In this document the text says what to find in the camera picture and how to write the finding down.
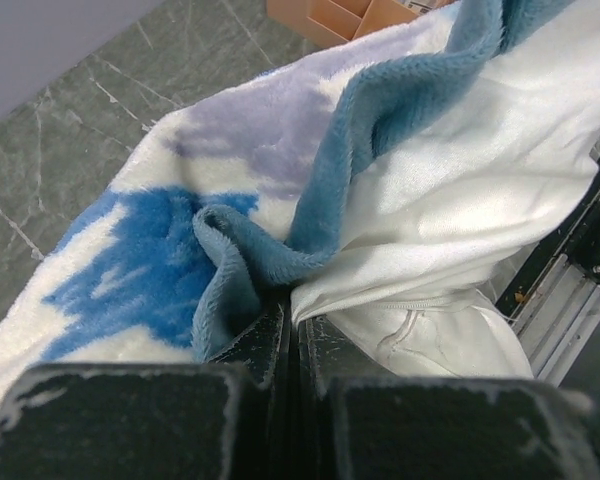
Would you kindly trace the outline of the white pillow insert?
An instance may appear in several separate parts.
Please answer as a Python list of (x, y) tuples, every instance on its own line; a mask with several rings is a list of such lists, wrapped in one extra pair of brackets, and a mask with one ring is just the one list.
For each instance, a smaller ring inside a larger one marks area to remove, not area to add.
[(325, 316), (402, 376), (531, 378), (480, 287), (575, 209), (599, 136), (600, 1), (576, 1), (354, 178), (342, 249), (292, 320)]

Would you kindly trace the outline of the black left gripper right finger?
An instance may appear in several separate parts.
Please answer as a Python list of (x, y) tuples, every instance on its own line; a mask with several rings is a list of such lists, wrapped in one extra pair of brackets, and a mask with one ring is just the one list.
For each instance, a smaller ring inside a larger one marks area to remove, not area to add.
[(397, 376), (323, 317), (296, 339), (307, 479), (600, 479), (582, 401), (553, 386)]

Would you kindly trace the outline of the blue houndstooth bear pillowcase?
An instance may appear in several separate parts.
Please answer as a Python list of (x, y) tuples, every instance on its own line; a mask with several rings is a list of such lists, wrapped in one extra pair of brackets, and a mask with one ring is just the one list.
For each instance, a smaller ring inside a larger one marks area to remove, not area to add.
[(49, 362), (202, 362), (340, 245), (352, 177), (561, 1), (462, 1), (167, 114), (0, 322), (0, 404)]

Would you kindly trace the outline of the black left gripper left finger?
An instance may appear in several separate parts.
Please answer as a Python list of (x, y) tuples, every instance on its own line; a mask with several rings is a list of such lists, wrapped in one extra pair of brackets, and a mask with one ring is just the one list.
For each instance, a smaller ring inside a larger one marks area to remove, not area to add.
[(279, 302), (206, 363), (32, 368), (0, 406), (0, 479), (271, 479), (289, 342)]

